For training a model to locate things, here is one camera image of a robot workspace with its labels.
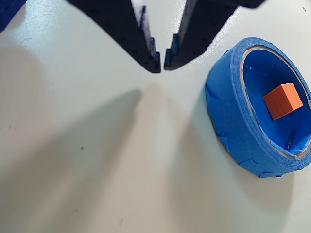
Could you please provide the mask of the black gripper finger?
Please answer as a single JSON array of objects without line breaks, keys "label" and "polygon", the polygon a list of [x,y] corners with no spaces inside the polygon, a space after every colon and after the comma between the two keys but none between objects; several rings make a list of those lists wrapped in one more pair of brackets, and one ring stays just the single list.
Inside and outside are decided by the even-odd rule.
[{"label": "black gripper finger", "polygon": [[203,54],[239,6],[257,8],[263,0],[188,0],[178,33],[166,49],[164,69],[175,70]]},{"label": "black gripper finger", "polygon": [[104,29],[134,60],[160,73],[160,53],[151,37],[146,6],[140,0],[70,0]]}]

